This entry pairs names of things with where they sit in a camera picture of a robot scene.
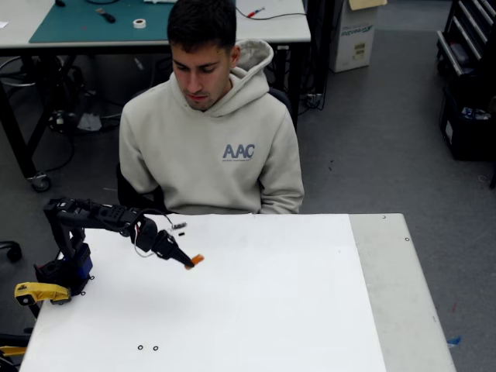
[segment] blue object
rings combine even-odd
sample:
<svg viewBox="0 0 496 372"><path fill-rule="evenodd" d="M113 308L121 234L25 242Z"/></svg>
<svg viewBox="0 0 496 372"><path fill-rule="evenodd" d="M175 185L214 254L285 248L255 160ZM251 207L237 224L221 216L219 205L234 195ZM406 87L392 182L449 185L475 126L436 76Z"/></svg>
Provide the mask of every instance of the blue object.
<svg viewBox="0 0 496 372"><path fill-rule="evenodd" d="M455 337L454 339L448 339L448 347L451 349L452 347L460 345L462 342L462 336Z"/></svg>
<svg viewBox="0 0 496 372"><path fill-rule="evenodd" d="M85 0L64 1L64 7L53 5L30 43L166 40L169 14L174 6L143 0L120 0L108 5ZM107 22L96 12L98 8L114 16L115 23ZM145 19L146 27L135 29L135 19Z"/></svg>

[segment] man's ear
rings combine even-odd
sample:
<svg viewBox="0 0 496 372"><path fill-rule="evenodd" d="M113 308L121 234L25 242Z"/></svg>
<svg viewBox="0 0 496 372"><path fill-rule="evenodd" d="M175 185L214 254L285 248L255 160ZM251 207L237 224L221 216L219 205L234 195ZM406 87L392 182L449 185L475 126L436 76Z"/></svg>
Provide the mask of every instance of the man's ear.
<svg viewBox="0 0 496 372"><path fill-rule="evenodd" d="M241 58L241 46L235 45L231 50L231 68L238 65L239 59Z"/></svg>

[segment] man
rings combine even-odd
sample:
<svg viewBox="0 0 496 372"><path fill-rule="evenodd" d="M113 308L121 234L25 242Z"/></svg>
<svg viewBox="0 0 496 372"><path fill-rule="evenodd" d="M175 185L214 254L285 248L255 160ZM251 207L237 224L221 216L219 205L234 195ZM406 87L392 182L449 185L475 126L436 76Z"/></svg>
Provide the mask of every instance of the man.
<svg viewBox="0 0 496 372"><path fill-rule="evenodd" d="M174 73L122 112L124 178L140 194L160 187L172 212L298 213L298 142L263 69L273 50L235 45L233 0L178 0L167 33Z"/></svg>

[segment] man's hair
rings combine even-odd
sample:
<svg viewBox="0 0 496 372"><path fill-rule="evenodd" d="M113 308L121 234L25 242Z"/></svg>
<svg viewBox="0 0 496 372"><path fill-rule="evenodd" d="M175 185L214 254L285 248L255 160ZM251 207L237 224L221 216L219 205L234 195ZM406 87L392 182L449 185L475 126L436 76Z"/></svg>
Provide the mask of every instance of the man's hair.
<svg viewBox="0 0 496 372"><path fill-rule="evenodd" d="M234 0L177 0L170 11L167 35L190 52L207 43L229 49L236 42Z"/></svg>

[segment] white tape roll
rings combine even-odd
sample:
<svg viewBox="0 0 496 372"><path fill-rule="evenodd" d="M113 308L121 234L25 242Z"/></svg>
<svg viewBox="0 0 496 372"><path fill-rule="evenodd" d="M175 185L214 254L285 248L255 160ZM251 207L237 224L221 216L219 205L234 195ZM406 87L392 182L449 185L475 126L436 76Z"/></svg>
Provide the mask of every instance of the white tape roll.
<svg viewBox="0 0 496 372"><path fill-rule="evenodd" d="M144 29L146 27L146 20L145 19L135 19L133 21L133 27L135 29Z"/></svg>

